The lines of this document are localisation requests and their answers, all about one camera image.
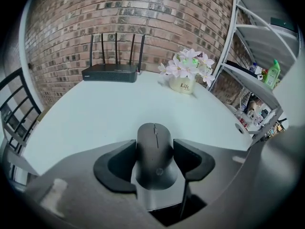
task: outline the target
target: black mouse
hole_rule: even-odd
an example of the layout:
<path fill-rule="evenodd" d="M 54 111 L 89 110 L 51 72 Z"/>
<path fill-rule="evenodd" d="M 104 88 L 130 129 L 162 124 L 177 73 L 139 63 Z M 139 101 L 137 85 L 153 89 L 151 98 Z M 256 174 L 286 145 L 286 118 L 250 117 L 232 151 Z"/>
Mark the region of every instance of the black mouse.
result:
<path fill-rule="evenodd" d="M 173 147 L 169 130 L 161 125 L 140 126 L 136 147 L 138 183 L 149 190 L 163 190 L 173 185 L 178 172 L 173 162 Z"/>

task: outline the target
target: flower pot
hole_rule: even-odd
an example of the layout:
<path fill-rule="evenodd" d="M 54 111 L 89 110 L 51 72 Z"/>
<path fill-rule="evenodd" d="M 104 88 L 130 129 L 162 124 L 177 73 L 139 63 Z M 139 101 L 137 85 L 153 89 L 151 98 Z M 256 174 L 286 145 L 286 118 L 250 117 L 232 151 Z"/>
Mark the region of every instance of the flower pot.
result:
<path fill-rule="evenodd" d="M 172 76 L 169 80 L 170 87 L 176 92 L 183 94 L 192 94 L 195 88 L 196 80 L 190 80 L 188 77 L 180 78 Z"/>

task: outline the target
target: white table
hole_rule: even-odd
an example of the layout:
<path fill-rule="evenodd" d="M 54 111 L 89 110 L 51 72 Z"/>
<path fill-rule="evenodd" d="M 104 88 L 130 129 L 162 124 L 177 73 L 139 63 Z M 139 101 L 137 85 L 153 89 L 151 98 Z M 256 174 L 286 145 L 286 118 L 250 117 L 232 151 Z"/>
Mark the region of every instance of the white table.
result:
<path fill-rule="evenodd" d="M 142 72 L 135 83 L 77 84 L 48 111 L 23 156 L 42 175 L 69 155 L 136 139 L 138 128 L 149 122 L 167 127 L 172 139 L 235 150 L 247 150 L 252 142 L 230 110 L 198 83 L 193 95 L 180 94 L 159 74 Z"/>

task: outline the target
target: black router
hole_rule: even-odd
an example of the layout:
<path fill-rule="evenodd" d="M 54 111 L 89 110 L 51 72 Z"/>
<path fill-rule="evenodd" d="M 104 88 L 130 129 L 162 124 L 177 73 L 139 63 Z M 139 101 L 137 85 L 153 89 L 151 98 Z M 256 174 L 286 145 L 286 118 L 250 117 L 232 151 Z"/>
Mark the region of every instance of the black router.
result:
<path fill-rule="evenodd" d="M 89 68 L 81 72 L 83 80 L 105 81 L 105 82 L 131 82 L 131 83 L 135 82 L 137 79 L 137 72 L 140 72 L 141 70 L 141 61 L 142 61 L 145 35 L 142 36 L 138 65 L 132 65 L 132 51 L 133 51 L 134 37 L 135 34 L 133 34 L 132 37 L 132 48 L 131 48 L 130 59 L 128 64 L 118 63 L 117 33 L 115 34 L 115 63 L 106 63 L 105 54 L 104 54 L 103 34 L 102 34 L 103 63 L 92 65 L 93 35 L 91 35 Z"/>

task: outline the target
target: potted plant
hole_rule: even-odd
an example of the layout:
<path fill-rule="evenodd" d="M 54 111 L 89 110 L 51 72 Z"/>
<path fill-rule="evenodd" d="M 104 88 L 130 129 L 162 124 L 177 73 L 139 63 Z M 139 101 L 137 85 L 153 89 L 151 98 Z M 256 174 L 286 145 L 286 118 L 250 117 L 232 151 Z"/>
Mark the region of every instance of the potted plant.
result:
<path fill-rule="evenodd" d="M 158 69 L 161 71 L 161 75 L 169 77 L 169 85 L 173 90 L 191 94 L 197 74 L 203 78 L 203 82 L 211 86 L 211 82 L 215 80 L 215 77 L 212 76 L 214 63 L 204 52 L 183 49 L 174 55 L 173 60 L 168 62 L 168 66 L 165 67 L 161 63 Z"/>

